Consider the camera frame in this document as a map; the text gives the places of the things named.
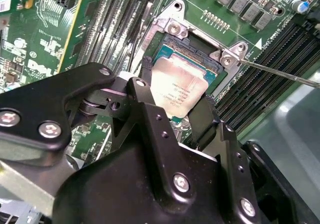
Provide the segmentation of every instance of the black mechanism arm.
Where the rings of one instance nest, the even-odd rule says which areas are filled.
[[[145,80],[127,81],[91,63],[1,94],[0,184],[22,193],[19,181],[24,181],[28,195],[23,192],[23,197],[40,209],[44,199],[37,202],[34,196],[49,193],[46,203],[54,203],[52,220],[59,224],[274,221],[269,209],[261,208],[259,178],[252,179],[251,173],[258,166],[265,175],[278,175],[276,168],[266,168],[250,145],[241,149],[235,132],[220,120],[206,95],[188,116],[193,143],[215,158],[179,145],[165,110],[155,105],[150,59],[144,61]],[[71,129],[97,115],[112,117],[112,153],[62,176],[49,191],[51,180],[64,175],[61,157]],[[274,179],[268,179],[271,184],[264,184],[265,190],[286,206],[281,208],[287,208],[292,223],[316,223],[309,222],[314,218],[306,216],[306,204],[292,199],[292,187]],[[279,187],[276,192],[273,186]],[[287,199],[279,199],[286,190]],[[304,210],[299,214],[296,201]],[[52,206],[43,211],[50,213]],[[276,219],[287,223],[279,215]]]

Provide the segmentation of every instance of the silver screw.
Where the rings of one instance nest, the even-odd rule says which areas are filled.
[[[0,112],[0,126],[12,127],[20,122],[20,116],[13,111],[1,111]]]
[[[100,73],[102,73],[103,75],[110,75],[109,71],[107,69],[100,69],[99,70]]]
[[[40,125],[39,133],[45,138],[56,138],[61,135],[61,128],[53,122],[45,122]]]
[[[171,24],[168,26],[168,31],[172,35],[177,35],[178,33],[180,33],[180,30],[180,26],[177,24]]]
[[[224,58],[223,63],[224,63],[225,65],[229,65],[229,64],[231,63],[231,60],[230,60],[229,58]]]
[[[255,216],[255,210],[254,210],[254,206],[250,203],[250,201],[248,201],[247,199],[242,198],[241,201],[241,206],[243,208],[243,210],[245,211],[245,213],[248,216]]]
[[[253,144],[252,146],[256,151],[260,151],[260,148],[256,144]]]
[[[238,46],[238,51],[239,51],[239,52],[243,52],[243,51],[245,51],[245,50],[246,50],[246,48],[245,48],[244,45],[239,45],[239,46]]]
[[[189,190],[189,182],[183,175],[174,175],[173,183],[175,187],[181,192],[187,192]]]
[[[142,80],[136,80],[136,83],[142,87],[146,85]]]
[[[234,131],[234,130],[232,130],[232,128],[231,128],[230,126],[228,126],[228,125],[226,125],[225,127],[226,127],[226,129],[227,129],[228,131],[230,131],[230,132],[233,132],[233,131]]]

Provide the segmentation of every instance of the black plastic bracket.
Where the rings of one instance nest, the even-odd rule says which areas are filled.
[[[272,223],[319,223],[315,214],[291,186],[261,146],[247,141],[246,152],[259,207]]]
[[[131,78],[126,89],[132,111],[126,122],[113,119],[111,150],[119,149],[126,140],[140,140],[156,200],[167,212],[183,213],[193,203],[196,191],[165,110],[155,105],[144,80]],[[174,184],[177,174],[187,181],[187,191]]]
[[[1,94],[0,111],[14,112],[19,121],[0,126],[0,158],[40,166],[55,164],[71,140],[66,111],[74,117],[83,95],[108,87],[114,80],[112,71],[91,63]],[[42,136],[39,127],[45,122],[57,124],[61,134]]]

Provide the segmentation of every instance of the dimm slot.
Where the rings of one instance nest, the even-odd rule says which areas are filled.
[[[292,61],[289,61],[291,64],[286,65],[282,71],[292,73],[294,68],[296,68],[296,66],[299,65],[301,60],[304,60],[315,49],[316,46],[317,46],[316,42],[312,42],[312,43],[307,44],[307,46],[304,48],[305,51],[302,53],[302,55],[295,56]],[[277,86],[279,84],[279,82],[283,80],[281,77],[276,77],[276,78],[270,78],[270,77],[268,77],[268,80],[264,81],[261,85],[261,88],[264,87],[268,91],[260,91],[258,96],[254,97],[251,101],[248,101],[250,103],[247,104],[247,106],[245,108],[239,108],[234,113],[234,115],[236,117],[233,120],[229,119],[230,125],[237,125],[237,123],[239,123],[241,121],[242,117],[248,113],[249,109],[253,105],[256,106],[256,105],[260,104],[261,101],[265,99],[267,93],[272,92],[275,89],[274,87]]]
[[[302,36],[302,38],[296,38],[293,39],[293,42],[287,42],[290,46],[293,46],[288,52],[280,52],[280,55],[277,56],[275,55],[274,57],[274,62],[275,65],[273,68],[284,71],[281,69],[281,67],[285,64],[285,62],[288,60],[288,58],[295,52],[297,51],[301,44],[304,43],[308,39],[308,36]],[[254,96],[254,94],[259,91],[263,86],[263,82],[266,82],[273,74],[265,72],[265,71],[259,71],[258,74],[255,76],[255,79],[257,79],[256,82],[254,82],[249,89],[246,91],[244,94],[244,91],[242,91],[241,95],[247,96],[247,98],[243,99],[239,104],[237,105],[231,105],[230,109],[224,114],[224,121],[229,121],[230,118],[232,118],[236,113],[235,109],[236,108],[241,108],[243,105],[245,105],[246,102],[250,99],[251,96]]]

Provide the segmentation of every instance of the green circuit board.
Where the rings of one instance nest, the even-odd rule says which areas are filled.
[[[113,9],[116,15],[111,19],[113,28],[110,28],[110,31],[114,32],[115,26],[122,24],[122,10],[130,7],[129,0],[77,0],[77,4],[70,9],[58,5],[57,0],[34,0],[32,8],[12,12],[9,25],[2,30],[1,35],[0,92],[10,90],[12,84],[28,84],[79,65],[78,59],[82,50],[92,44],[87,39],[89,34],[95,24],[103,20],[104,13],[99,15],[96,10],[107,9],[116,1],[119,1],[120,8]],[[172,1],[174,0],[154,0],[150,16],[142,28],[142,36]],[[248,60],[254,60],[295,15],[290,9],[292,0],[266,0],[274,2],[274,13],[268,11],[272,20],[263,30],[258,30],[217,0],[182,1],[186,6],[185,19],[223,46],[230,47],[239,41],[246,42],[249,46],[246,54]],[[310,0],[310,5],[316,6],[317,2],[318,0]],[[259,11],[267,12],[261,6]],[[128,26],[131,26],[132,19],[128,23]],[[116,60],[129,53],[126,46],[127,34],[128,30],[123,29],[117,37],[119,43],[114,47],[116,54],[110,58],[109,67],[112,69]],[[153,56],[162,39],[163,34],[157,33],[145,54]],[[223,75],[217,77],[211,90],[217,85],[217,80],[222,78]],[[90,125],[78,127],[73,131],[69,153],[82,160],[87,160],[90,156],[91,161],[106,155],[111,146],[109,131],[110,119],[106,117],[99,117]],[[189,135],[190,131],[184,130],[179,141]]]

